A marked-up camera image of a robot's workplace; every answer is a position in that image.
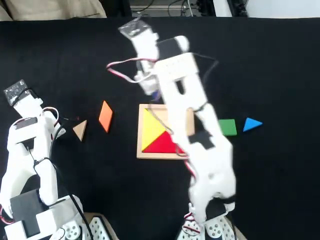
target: black plastic part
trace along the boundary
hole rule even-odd
[[[182,50],[175,38],[170,38],[157,43],[159,60],[164,60],[182,54]]]
[[[24,140],[21,142],[25,149],[34,149],[34,146],[35,146],[35,137],[33,138],[30,138],[30,139],[27,139],[27,140]]]
[[[212,199],[206,206],[205,214],[206,219],[213,219],[226,213],[224,203],[219,198]]]
[[[200,132],[197,132],[191,136],[189,136],[189,141],[190,141],[190,144],[194,144],[194,143],[201,143],[202,146],[208,150],[210,148],[213,148],[215,145],[210,141],[210,137],[211,135],[206,131],[206,130],[203,130],[203,131],[200,131]]]
[[[10,199],[13,219],[22,221],[25,235],[30,238],[40,233],[36,215],[48,210],[39,197],[39,190],[35,189]]]
[[[24,127],[30,126],[32,124],[36,124],[38,119],[36,117],[26,118],[24,120],[19,121],[15,126],[15,129],[22,129]]]

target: green square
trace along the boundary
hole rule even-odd
[[[225,136],[236,136],[237,128],[236,121],[234,119],[220,119],[219,120],[220,128]]]

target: red triangle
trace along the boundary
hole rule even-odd
[[[175,154],[176,144],[172,142],[170,134],[165,131],[142,152],[152,154]],[[180,147],[178,147],[178,152],[184,154],[184,151],[182,151]]]

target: black cloth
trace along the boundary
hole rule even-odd
[[[136,56],[118,19],[0,22],[0,87],[20,79],[43,106],[88,120],[83,142],[71,127],[52,161],[84,211],[104,214],[122,240],[174,239],[188,212],[190,174],[178,160],[136,159],[138,84],[106,72]],[[320,19],[146,18],[160,39],[185,35],[190,51],[219,65],[205,84],[220,119],[234,118],[235,224],[248,239],[318,239]],[[202,76],[212,64],[196,57]],[[134,63],[117,68],[128,75]],[[109,133],[98,117],[113,109]],[[0,98],[0,175],[9,126],[18,119]],[[246,117],[263,126],[242,132]]]

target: blue triangle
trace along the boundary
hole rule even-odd
[[[245,124],[244,124],[244,128],[243,128],[243,131],[248,131],[250,129],[254,129],[258,126],[262,125],[262,122],[260,121],[257,121],[257,120],[254,120],[250,117],[247,117],[246,120],[245,120]]]

